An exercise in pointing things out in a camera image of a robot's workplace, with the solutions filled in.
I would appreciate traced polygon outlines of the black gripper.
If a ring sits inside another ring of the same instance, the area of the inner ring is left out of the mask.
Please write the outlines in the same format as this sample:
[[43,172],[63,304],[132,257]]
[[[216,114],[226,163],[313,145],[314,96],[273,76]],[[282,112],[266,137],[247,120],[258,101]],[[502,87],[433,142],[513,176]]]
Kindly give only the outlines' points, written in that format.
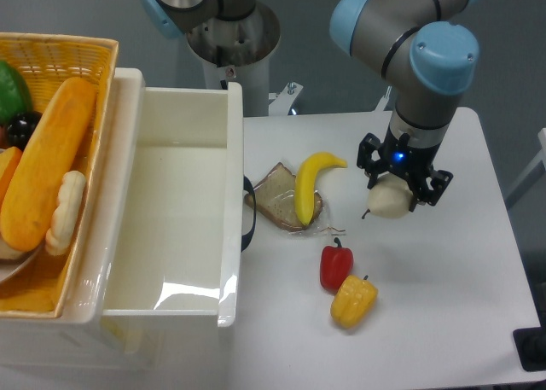
[[383,143],[372,133],[359,143],[357,167],[368,177],[368,189],[385,172],[400,178],[408,175],[413,194],[409,210],[413,212],[418,205],[434,207],[453,179],[451,172],[434,169],[438,150],[439,128],[419,128],[401,117],[391,117]]

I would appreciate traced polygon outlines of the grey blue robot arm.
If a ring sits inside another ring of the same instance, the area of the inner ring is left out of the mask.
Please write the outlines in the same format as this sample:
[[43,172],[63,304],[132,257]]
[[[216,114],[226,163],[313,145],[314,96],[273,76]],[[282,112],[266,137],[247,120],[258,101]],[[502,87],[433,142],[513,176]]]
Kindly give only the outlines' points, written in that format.
[[[340,0],[329,34],[347,55],[398,92],[383,139],[367,135],[357,165],[375,186],[389,172],[404,180],[411,204],[435,205],[452,176],[433,161],[464,92],[479,44],[450,19],[476,0]],[[167,38],[185,37],[211,89],[241,85],[243,113],[269,111],[269,61],[280,24],[258,0],[141,0]]]

